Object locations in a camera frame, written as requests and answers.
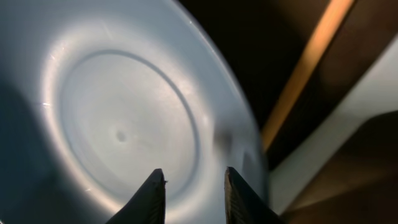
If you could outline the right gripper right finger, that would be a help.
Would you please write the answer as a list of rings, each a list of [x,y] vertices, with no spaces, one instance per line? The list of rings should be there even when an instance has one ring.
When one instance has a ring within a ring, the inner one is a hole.
[[[227,224],[283,224],[233,167],[224,174]]]

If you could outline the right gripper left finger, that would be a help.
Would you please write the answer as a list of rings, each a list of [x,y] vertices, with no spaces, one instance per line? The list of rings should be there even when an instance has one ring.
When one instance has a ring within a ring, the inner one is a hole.
[[[128,203],[106,224],[164,224],[165,185],[162,169],[155,169]]]

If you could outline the blue plate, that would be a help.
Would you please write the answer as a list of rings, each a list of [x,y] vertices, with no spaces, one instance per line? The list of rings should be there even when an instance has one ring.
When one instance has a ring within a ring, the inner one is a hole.
[[[167,223],[224,223],[228,167],[267,200],[248,103],[179,2],[1,2],[2,223],[105,223],[155,169]]]

